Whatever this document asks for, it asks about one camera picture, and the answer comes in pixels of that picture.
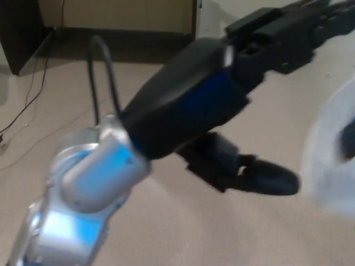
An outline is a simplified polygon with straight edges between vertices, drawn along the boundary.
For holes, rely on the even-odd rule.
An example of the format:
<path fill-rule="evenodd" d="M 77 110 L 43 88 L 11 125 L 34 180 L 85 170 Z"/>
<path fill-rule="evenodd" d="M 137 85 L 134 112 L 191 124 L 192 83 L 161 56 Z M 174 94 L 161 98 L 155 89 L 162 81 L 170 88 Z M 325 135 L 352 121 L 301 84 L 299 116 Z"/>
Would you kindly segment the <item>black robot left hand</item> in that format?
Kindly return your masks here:
<path fill-rule="evenodd" d="M 295 195 L 292 171 L 237 147 L 214 131 L 249 104 L 249 93 L 272 70 L 289 74 L 311 62 L 328 39 L 354 30 L 354 2 L 297 1 L 261 8 L 200 38 L 149 79 L 121 120 L 149 160 L 177 153 L 187 169 L 220 192 Z"/>

